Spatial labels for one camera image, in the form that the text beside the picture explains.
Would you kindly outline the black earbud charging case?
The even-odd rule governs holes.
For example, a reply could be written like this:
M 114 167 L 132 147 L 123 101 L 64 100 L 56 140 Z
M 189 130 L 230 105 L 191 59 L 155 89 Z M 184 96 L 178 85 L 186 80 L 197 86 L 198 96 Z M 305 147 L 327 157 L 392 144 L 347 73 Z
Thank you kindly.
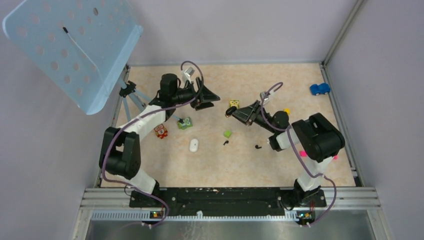
M 232 115 L 232 113 L 233 113 L 234 111 L 235 111 L 235 110 L 234 110 L 234 108 L 233 108 L 233 107 L 228 108 L 228 109 L 225 111 L 225 116 L 226 116 L 227 118 L 229 118 L 229 117 Z

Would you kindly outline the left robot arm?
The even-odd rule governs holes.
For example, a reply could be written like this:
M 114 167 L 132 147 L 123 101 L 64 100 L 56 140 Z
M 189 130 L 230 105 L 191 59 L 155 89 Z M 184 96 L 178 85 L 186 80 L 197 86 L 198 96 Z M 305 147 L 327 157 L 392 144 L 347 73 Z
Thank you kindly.
M 99 167 L 104 174 L 117 176 L 117 182 L 142 192 L 141 200 L 149 207 L 160 202 L 157 182 L 141 167 L 141 141 L 154 128 L 165 123 L 176 108 L 190 105 L 196 111 L 214 106 L 221 98 L 204 85 L 203 77 L 195 82 L 186 79 L 184 86 L 174 73 L 161 76 L 160 88 L 146 108 L 127 124 L 109 127 L 104 132 Z

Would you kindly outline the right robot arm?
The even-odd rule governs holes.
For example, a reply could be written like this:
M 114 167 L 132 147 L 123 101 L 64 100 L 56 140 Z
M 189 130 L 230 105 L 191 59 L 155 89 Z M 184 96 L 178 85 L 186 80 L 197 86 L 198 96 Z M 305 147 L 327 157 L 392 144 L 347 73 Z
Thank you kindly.
M 321 188 L 321 180 L 330 162 L 346 145 L 341 132 L 321 113 L 315 113 L 306 120 L 289 122 L 285 111 L 274 115 L 267 113 L 261 102 L 237 108 L 231 106 L 225 112 L 226 117 L 234 117 L 250 126 L 253 123 L 270 131 L 268 144 L 276 152 L 292 149 L 301 144 L 307 157 L 302 159 L 295 151 L 304 172 L 295 180 L 290 196 L 299 206 L 307 206 Z

